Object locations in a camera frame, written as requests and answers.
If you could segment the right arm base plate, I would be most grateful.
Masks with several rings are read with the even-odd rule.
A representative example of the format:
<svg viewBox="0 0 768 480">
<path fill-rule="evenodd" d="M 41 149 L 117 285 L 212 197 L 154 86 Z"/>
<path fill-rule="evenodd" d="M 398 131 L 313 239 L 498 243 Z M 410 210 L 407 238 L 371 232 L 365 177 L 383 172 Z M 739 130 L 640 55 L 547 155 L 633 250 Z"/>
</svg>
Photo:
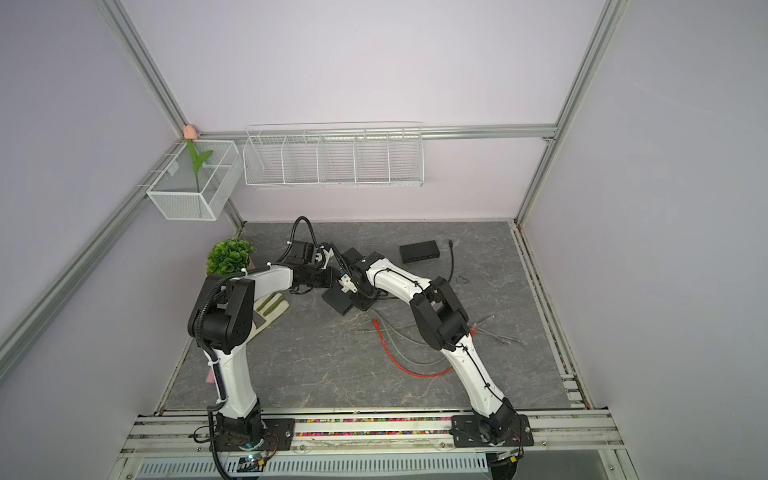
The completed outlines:
<svg viewBox="0 0 768 480">
<path fill-rule="evenodd" d="M 519 413 L 501 421 L 476 414 L 454 415 L 450 423 L 449 432 L 458 448 L 526 448 L 535 443 L 528 417 Z"/>
</svg>

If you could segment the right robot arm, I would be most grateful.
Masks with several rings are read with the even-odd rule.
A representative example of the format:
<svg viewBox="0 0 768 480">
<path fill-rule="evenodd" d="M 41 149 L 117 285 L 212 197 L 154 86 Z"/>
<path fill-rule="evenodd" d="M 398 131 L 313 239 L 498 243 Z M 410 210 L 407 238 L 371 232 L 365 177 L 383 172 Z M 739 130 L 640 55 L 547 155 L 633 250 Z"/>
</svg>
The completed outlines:
<svg viewBox="0 0 768 480">
<path fill-rule="evenodd" d="M 361 256 L 350 249 L 339 260 L 342 289 L 365 300 L 379 293 L 409 305 L 424 342 L 439 351 L 469 398 L 477 431 L 469 436 L 485 445 L 531 446 L 527 418 L 498 388 L 478 355 L 468 315 L 447 279 L 408 272 L 379 253 Z"/>
</svg>

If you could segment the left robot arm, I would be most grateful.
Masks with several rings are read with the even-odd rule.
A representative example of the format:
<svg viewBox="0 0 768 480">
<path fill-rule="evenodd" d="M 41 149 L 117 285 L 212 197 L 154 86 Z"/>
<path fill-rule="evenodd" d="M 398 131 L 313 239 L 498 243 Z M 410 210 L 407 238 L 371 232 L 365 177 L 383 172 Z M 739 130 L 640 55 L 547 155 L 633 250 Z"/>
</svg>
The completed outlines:
<svg viewBox="0 0 768 480">
<path fill-rule="evenodd" d="M 207 276 L 188 321 L 188 333 L 208 360 L 218 398 L 211 410 L 240 420 L 259 411 L 245 344 L 254 328 L 254 306 L 262 297 L 293 295 L 331 286 L 332 247 L 317 240 L 310 220 L 298 217 L 285 250 L 274 262 L 250 265 L 253 246 L 238 238 L 212 249 Z"/>
</svg>

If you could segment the large black network switch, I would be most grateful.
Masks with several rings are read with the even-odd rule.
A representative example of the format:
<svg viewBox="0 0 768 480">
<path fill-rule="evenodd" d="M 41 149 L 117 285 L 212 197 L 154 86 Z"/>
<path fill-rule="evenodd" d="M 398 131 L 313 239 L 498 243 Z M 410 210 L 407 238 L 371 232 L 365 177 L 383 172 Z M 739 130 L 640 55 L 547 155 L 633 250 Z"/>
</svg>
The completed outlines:
<svg viewBox="0 0 768 480">
<path fill-rule="evenodd" d="M 329 263 L 328 267 L 335 267 L 339 270 L 339 273 L 344 271 L 351 276 L 349 266 L 347 265 L 344 257 L 336 252 L 335 247 L 331 243 L 327 244 L 329 244 L 334 251 L 334 257 Z M 326 289 L 326 291 L 322 294 L 322 299 L 328 305 L 330 305 L 333 310 L 342 316 L 346 315 L 354 307 L 350 300 L 347 298 L 346 293 L 341 291 L 339 283 L 334 285 L 332 288 Z"/>
</svg>

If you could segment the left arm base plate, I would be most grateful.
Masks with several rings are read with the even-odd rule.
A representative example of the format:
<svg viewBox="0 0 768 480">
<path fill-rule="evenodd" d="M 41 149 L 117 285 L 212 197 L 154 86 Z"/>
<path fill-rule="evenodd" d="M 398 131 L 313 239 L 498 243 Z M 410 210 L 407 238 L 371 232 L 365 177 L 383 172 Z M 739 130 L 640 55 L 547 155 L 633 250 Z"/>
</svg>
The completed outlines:
<svg viewBox="0 0 768 480">
<path fill-rule="evenodd" d="M 214 417 L 214 446 L 218 452 L 286 451 L 291 447 L 296 419 L 268 417 L 256 420 Z"/>
</svg>

